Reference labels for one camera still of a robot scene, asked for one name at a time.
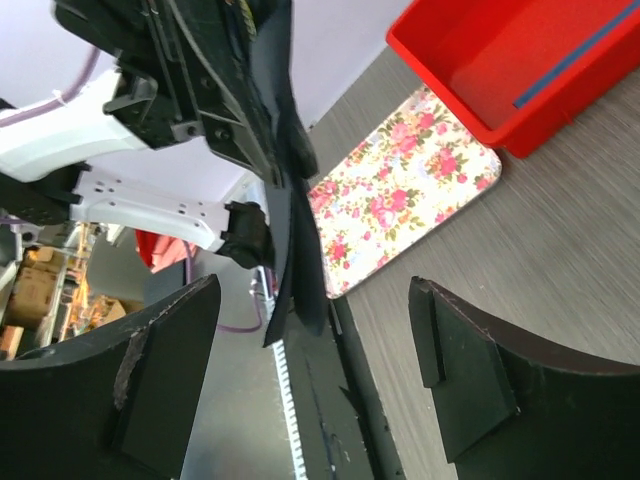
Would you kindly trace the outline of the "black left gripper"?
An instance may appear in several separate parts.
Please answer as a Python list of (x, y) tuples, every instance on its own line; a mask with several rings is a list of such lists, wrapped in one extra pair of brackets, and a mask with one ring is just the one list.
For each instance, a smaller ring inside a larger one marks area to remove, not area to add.
[(287, 1), (56, 1), (56, 20), (113, 56), (102, 107), (153, 150), (203, 136), (269, 185), (290, 177)]

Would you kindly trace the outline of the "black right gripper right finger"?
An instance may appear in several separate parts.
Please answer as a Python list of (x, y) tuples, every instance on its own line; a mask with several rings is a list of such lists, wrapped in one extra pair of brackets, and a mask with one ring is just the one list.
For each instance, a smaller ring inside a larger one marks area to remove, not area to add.
[(409, 316), (448, 463), (461, 479), (635, 479), (639, 369), (533, 334), (441, 285)]

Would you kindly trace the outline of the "dark navy paper napkin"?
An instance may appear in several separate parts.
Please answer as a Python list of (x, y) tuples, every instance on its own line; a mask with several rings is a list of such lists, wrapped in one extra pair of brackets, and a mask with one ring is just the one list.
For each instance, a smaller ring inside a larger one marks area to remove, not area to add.
[(251, 1), (249, 7), (257, 29), (251, 74), (270, 116), (283, 179), (281, 187), (265, 186), (279, 286), (264, 337), (269, 346), (283, 337), (291, 306), (310, 333), (321, 334), (328, 300), (319, 234), (307, 198), (307, 180), (317, 173), (316, 155), (298, 115), (290, 77), (293, 3)]

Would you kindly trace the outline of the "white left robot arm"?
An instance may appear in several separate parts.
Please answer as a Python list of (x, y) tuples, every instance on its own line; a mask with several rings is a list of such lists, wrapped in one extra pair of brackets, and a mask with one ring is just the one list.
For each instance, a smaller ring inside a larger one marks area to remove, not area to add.
[[(305, 151), (290, 80), (288, 1), (57, 1), (58, 23), (108, 53), (50, 103), (1, 121), (1, 205), (36, 225), (118, 223), (184, 239), (245, 268), (285, 268), (293, 157)], [(268, 204), (168, 196), (93, 165), (202, 139), (263, 181)]]

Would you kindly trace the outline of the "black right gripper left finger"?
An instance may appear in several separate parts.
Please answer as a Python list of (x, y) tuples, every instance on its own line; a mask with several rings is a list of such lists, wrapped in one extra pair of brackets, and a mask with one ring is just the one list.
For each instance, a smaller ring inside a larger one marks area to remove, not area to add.
[(89, 333), (1, 365), (5, 479), (176, 479), (216, 332), (203, 277)]

